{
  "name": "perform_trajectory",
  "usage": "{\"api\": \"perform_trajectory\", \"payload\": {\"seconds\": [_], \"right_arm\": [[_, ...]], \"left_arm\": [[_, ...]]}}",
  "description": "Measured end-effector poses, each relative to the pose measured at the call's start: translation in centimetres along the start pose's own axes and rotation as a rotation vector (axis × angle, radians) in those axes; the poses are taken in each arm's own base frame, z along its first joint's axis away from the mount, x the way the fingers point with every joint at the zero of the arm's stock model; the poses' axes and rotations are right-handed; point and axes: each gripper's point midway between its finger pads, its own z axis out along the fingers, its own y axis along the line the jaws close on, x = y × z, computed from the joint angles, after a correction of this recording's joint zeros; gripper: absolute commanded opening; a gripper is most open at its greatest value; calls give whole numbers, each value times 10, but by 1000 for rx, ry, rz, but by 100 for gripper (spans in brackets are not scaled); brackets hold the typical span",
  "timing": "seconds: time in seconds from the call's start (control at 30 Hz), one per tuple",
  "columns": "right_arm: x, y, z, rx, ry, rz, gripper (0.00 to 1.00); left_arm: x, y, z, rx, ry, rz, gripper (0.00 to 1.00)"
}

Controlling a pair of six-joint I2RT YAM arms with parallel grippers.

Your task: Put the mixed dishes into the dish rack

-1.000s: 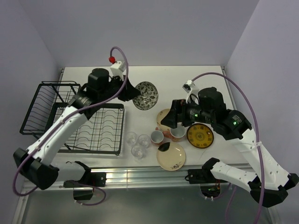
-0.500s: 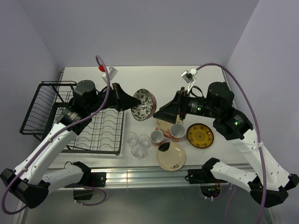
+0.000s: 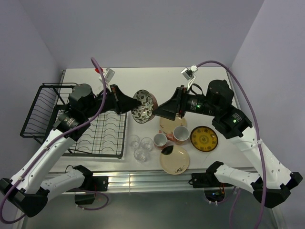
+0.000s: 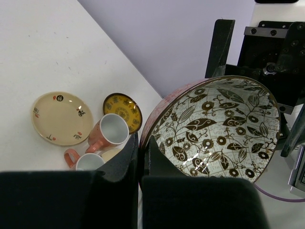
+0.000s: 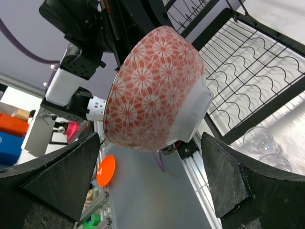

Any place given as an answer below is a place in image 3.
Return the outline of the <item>patterned pink ceramic bowl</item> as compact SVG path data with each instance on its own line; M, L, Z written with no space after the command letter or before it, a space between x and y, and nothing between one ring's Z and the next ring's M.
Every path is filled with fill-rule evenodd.
M133 119L139 124L151 121L154 118L153 111L158 107L155 96L146 90L139 90L135 93L133 99L141 103L131 110Z

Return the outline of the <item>large pink flower mug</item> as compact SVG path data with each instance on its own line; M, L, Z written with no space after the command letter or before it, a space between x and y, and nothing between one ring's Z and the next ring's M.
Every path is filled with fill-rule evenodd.
M185 126L178 126L173 131L173 139L177 145L185 144L190 137L190 132Z

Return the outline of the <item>small pink mug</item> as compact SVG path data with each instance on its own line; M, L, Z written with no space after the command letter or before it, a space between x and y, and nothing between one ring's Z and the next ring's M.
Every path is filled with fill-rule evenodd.
M164 149L167 146L173 146L173 142L170 141L165 134L157 133L153 138L153 144L157 149Z

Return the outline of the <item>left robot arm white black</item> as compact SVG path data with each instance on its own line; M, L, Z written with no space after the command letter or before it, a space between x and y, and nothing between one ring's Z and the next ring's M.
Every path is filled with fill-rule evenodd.
M99 114L114 111L121 115L141 104L122 93L115 84L110 88L105 87L98 95L93 93L90 85L78 84L73 87L68 100L64 113L29 162L12 178L0 180L4 200L27 217L36 216L50 200L66 191L90 189L93 186L93 173L81 165L53 179L46 180L45 176Z

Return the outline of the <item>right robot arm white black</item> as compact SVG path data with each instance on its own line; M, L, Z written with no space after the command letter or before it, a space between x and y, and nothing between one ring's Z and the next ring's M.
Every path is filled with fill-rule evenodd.
M187 112L212 116L212 125L251 162L256 173L247 173L216 161L202 176L193 175L193 187L230 184L252 193L267 208L274 208L290 196L303 177L286 168L259 139L249 118L232 105L234 97L226 80L213 80L206 94L190 94L184 86L158 106L153 114L169 120Z

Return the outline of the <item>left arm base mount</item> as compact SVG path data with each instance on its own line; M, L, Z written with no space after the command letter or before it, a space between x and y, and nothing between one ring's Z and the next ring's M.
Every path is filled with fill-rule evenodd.
M99 210L109 203L109 197L104 193L108 189L108 184L108 176L93 176L88 186L73 188L68 192L75 193L74 202L76 207L88 211ZM102 205L100 207L90 207L95 201L101 201Z

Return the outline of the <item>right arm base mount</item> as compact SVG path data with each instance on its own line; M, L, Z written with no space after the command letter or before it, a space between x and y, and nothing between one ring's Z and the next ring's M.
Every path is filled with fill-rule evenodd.
M225 198L224 184L220 183L214 176L208 173L192 173L188 184L193 188L216 188L206 190L205 198L210 202L221 202Z

